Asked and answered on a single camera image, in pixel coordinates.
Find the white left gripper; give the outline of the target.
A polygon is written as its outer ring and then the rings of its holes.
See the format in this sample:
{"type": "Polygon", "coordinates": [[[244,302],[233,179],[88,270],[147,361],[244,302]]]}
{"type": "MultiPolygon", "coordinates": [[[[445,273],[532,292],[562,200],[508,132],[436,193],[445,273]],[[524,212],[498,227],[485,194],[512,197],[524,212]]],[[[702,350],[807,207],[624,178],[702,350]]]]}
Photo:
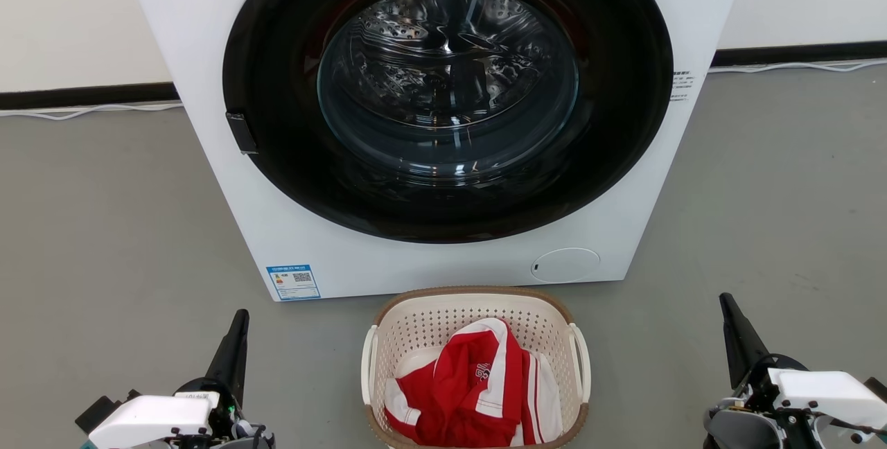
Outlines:
{"type": "Polygon", "coordinates": [[[207,378],[167,396],[131,390],[125,401],[101,396],[89,407],[92,448],[222,448],[242,439],[249,312],[237,310],[207,378]]]}

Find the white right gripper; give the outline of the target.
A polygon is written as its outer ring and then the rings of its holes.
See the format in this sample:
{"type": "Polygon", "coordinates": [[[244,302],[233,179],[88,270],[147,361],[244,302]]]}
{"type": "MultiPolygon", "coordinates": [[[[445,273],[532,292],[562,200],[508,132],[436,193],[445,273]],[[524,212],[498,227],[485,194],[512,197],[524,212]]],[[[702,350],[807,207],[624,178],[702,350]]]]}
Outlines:
{"type": "Polygon", "coordinates": [[[810,371],[787,355],[769,354],[730,293],[719,295],[723,341],[735,410],[764,420],[774,441],[759,448],[824,448],[824,429],[852,443],[885,441],[885,385],[842,371],[810,371]]]}

